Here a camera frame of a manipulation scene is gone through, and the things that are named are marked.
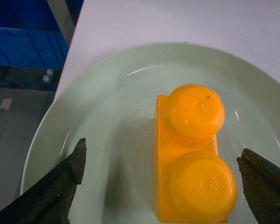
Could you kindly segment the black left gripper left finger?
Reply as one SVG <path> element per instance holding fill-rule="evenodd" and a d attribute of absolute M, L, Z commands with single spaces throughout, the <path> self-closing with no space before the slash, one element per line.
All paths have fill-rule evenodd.
<path fill-rule="evenodd" d="M 86 139 L 25 193 L 0 211 L 0 224 L 68 224 L 86 163 Z"/>

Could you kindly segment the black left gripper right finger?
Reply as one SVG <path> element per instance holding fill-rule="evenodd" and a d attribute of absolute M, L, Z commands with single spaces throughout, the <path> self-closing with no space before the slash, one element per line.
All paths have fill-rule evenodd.
<path fill-rule="evenodd" d="M 280 224 L 280 168 L 245 148 L 237 158 L 243 193 L 259 224 Z"/>

